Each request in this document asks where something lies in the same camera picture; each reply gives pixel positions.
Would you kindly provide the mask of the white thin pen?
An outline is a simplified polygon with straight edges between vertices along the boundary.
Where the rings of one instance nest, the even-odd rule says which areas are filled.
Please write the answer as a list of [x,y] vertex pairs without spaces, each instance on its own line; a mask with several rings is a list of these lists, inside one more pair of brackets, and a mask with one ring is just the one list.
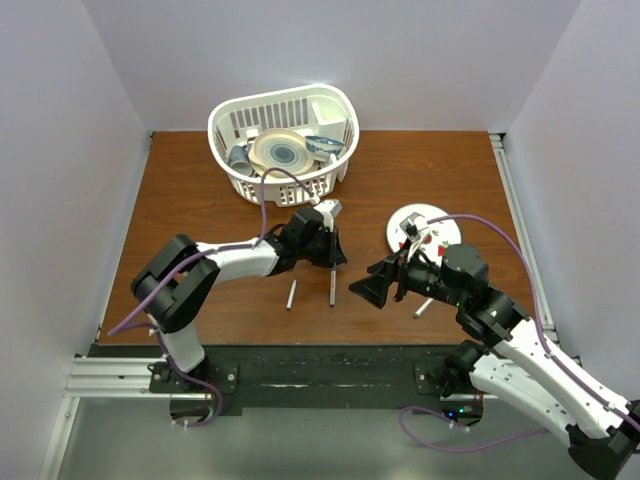
[[289,294],[287,297],[287,302],[286,302],[286,310],[290,311],[293,307],[293,303],[294,303],[294,298],[295,298],[295,293],[296,293],[296,289],[297,289],[297,280],[293,280],[291,283],[291,287],[289,290]]

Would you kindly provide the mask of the white green-tip pen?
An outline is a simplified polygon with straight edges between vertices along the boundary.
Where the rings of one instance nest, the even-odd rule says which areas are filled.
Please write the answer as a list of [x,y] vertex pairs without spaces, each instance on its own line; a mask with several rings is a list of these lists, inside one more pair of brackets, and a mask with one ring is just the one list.
[[426,310],[431,306],[431,304],[434,302],[433,299],[429,298],[427,299],[413,314],[413,318],[414,319],[418,319],[420,318],[425,312]]

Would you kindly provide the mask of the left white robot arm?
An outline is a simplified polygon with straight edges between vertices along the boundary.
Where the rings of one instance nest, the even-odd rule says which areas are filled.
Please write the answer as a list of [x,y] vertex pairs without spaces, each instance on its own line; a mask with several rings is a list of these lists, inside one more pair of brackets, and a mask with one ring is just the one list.
[[194,320],[217,284],[245,277],[270,277],[300,261],[333,270],[347,263],[339,243],[337,200],[297,210],[263,237],[228,244],[173,237],[131,284],[131,291],[159,330],[175,365],[171,378],[185,392],[200,390],[211,368]]

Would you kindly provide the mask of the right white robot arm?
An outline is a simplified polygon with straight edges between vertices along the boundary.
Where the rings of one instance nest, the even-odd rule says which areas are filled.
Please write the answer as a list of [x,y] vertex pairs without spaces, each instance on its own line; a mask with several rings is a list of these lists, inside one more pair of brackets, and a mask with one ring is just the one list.
[[489,267],[471,246],[445,250],[440,264],[401,249],[350,284],[377,308],[391,285],[395,301],[409,292],[456,308],[469,335],[446,362],[459,393],[494,395],[538,422],[594,479],[614,479],[639,448],[639,403],[607,388],[571,359],[508,295],[489,283]]

